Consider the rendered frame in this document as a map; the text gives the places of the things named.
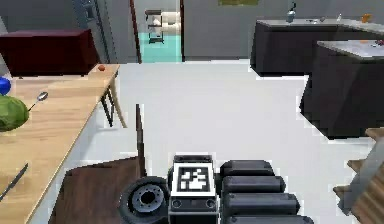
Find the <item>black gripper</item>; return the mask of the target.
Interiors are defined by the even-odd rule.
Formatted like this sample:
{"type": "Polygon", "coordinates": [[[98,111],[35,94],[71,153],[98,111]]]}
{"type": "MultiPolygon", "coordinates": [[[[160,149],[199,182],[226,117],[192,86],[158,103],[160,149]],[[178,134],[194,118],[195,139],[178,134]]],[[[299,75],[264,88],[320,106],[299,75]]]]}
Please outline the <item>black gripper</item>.
{"type": "Polygon", "coordinates": [[[129,185],[119,199],[122,224],[167,224],[169,191],[164,178],[143,177],[129,185]]]}

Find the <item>dark brown wooden chair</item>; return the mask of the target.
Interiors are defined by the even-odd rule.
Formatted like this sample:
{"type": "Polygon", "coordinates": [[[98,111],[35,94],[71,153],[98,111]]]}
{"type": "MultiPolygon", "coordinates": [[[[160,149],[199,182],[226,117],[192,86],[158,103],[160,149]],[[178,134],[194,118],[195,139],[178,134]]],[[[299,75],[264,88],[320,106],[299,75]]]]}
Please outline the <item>dark brown wooden chair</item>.
{"type": "Polygon", "coordinates": [[[120,224],[123,190],[146,175],[140,106],[136,105],[137,156],[66,172],[48,224],[120,224]]]}

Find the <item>light wooden dining table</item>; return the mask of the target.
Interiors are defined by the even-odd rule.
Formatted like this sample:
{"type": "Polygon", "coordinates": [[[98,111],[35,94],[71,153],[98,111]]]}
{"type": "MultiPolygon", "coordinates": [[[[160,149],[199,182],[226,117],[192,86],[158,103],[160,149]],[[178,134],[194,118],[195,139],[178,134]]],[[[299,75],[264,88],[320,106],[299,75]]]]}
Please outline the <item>light wooden dining table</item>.
{"type": "Polygon", "coordinates": [[[27,224],[97,107],[110,91],[117,98],[119,66],[94,67],[87,75],[24,77],[11,80],[10,94],[30,105],[38,102],[21,127],[0,133],[0,192],[26,163],[27,171],[0,202],[0,224],[27,224]]]}

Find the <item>blue bowl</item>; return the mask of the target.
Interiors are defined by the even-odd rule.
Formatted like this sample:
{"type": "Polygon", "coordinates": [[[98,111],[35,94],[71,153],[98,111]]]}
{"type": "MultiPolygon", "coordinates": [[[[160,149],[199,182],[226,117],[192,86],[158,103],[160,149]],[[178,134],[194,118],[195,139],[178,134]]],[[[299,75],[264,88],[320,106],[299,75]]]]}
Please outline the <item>blue bowl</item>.
{"type": "Polygon", "coordinates": [[[0,94],[6,95],[11,89],[11,82],[9,79],[0,77],[0,94]]]}

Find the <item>black table knife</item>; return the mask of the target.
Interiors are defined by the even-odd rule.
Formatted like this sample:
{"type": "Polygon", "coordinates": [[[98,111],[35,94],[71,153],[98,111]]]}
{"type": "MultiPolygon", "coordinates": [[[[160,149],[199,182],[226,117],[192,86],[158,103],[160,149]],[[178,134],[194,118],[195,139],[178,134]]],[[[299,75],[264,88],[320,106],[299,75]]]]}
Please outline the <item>black table knife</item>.
{"type": "Polygon", "coordinates": [[[5,188],[5,190],[0,194],[0,202],[4,199],[4,197],[7,195],[7,193],[15,187],[15,185],[19,182],[19,180],[22,178],[24,173],[27,171],[29,167],[29,164],[26,163],[24,167],[19,171],[19,173],[14,177],[14,179],[8,184],[8,186],[5,188]]]}

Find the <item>silver spoon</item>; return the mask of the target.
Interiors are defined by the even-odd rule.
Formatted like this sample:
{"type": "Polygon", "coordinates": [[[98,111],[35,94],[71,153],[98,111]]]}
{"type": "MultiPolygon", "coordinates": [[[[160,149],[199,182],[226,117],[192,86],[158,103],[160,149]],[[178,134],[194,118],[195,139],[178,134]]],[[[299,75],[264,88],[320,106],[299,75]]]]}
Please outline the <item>silver spoon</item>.
{"type": "Polygon", "coordinates": [[[33,105],[29,108],[29,110],[31,110],[38,102],[44,101],[47,98],[48,98],[48,93],[47,92],[41,92],[37,96],[36,101],[33,103],[33,105]]]}

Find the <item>green lettuce head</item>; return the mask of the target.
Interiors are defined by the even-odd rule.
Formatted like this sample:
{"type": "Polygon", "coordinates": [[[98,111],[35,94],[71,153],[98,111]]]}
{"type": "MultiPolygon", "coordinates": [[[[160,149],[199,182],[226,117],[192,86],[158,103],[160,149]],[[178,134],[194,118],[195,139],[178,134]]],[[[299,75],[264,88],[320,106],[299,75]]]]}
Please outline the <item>green lettuce head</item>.
{"type": "Polygon", "coordinates": [[[16,129],[28,118],[29,111],[23,101],[12,96],[0,96],[0,132],[16,129]]]}

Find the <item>black metal shelf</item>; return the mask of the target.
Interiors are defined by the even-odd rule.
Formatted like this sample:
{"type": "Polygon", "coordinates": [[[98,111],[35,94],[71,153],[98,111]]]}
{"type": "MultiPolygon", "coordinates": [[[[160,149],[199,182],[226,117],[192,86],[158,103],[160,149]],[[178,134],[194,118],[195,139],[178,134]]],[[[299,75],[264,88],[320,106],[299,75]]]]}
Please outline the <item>black metal shelf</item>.
{"type": "Polygon", "coordinates": [[[162,11],[161,10],[146,10],[145,11],[145,20],[148,20],[149,17],[152,17],[152,22],[147,24],[149,29],[148,38],[149,43],[163,43],[164,42],[164,33],[162,31],[162,11]]]}

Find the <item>grey fridge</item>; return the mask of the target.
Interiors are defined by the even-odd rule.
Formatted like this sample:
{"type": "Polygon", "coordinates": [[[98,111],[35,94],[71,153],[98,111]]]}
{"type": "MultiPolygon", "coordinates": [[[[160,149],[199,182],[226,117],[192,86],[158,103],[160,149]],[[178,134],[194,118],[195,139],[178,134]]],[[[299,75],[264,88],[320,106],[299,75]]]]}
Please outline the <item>grey fridge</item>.
{"type": "Polygon", "coordinates": [[[106,0],[72,0],[78,26],[90,29],[100,61],[115,64],[117,55],[106,0]]]}

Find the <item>dark red cabinet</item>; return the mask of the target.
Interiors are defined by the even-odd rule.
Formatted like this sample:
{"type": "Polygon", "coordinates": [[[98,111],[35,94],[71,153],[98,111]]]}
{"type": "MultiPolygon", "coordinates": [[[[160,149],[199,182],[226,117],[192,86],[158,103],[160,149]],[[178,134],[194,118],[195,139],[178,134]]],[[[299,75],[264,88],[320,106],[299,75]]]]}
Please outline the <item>dark red cabinet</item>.
{"type": "Polygon", "coordinates": [[[12,77],[84,76],[100,63],[90,29],[10,32],[0,54],[12,77]]]}

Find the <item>black kitchen counter cabinet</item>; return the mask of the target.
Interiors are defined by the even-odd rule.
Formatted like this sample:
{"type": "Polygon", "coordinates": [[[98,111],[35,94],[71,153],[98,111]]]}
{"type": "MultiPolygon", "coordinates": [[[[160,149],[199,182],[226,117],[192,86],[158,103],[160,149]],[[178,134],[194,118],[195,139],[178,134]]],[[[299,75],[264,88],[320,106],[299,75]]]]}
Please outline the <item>black kitchen counter cabinet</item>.
{"type": "Polygon", "coordinates": [[[373,40],[384,24],[352,19],[257,20],[250,66],[259,76],[304,75],[312,71],[318,41],[373,40]]]}

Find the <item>black kitchen island cabinet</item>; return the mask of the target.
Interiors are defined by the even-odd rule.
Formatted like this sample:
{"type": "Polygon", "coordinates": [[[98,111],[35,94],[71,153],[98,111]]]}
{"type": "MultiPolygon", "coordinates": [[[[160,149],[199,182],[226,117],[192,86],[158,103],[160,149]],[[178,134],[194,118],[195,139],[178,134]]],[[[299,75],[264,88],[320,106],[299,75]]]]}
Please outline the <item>black kitchen island cabinet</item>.
{"type": "Polygon", "coordinates": [[[300,112],[330,140],[384,127],[384,45],[319,41],[300,112]]]}

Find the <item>grey spray bottle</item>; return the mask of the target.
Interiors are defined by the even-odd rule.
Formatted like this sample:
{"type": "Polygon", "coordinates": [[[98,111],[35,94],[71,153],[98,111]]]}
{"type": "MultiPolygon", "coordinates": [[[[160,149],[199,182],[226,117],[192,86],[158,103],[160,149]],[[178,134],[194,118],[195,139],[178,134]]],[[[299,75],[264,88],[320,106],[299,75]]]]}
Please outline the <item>grey spray bottle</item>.
{"type": "Polygon", "coordinates": [[[292,7],[290,8],[290,10],[287,13],[286,22],[287,23],[292,23],[294,18],[295,18],[295,15],[296,15],[296,3],[293,2],[292,3],[292,7]]]}

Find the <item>dark red door frame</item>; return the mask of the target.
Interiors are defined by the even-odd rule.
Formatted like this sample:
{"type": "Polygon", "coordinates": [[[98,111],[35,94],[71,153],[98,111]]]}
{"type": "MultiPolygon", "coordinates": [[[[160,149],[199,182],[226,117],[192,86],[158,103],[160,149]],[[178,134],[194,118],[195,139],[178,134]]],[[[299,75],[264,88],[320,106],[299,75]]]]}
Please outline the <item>dark red door frame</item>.
{"type": "Polygon", "coordinates": [[[182,62],[181,12],[179,0],[128,0],[132,22],[135,53],[138,63],[182,62]],[[152,17],[145,20],[146,10],[162,11],[163,43],[149,43],[147,27],[152,17]]]}

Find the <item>yellow framed wall picture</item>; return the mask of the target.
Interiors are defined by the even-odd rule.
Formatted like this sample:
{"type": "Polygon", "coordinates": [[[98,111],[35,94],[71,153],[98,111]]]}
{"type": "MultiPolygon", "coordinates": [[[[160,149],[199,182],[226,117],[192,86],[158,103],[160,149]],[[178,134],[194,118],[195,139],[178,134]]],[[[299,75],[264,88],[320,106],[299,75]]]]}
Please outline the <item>yellow framed wall picture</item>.
{"type": "Polygon", "coordinates": [[[218,0],[220,6],[256,6],[259,0],[218,0]]]}

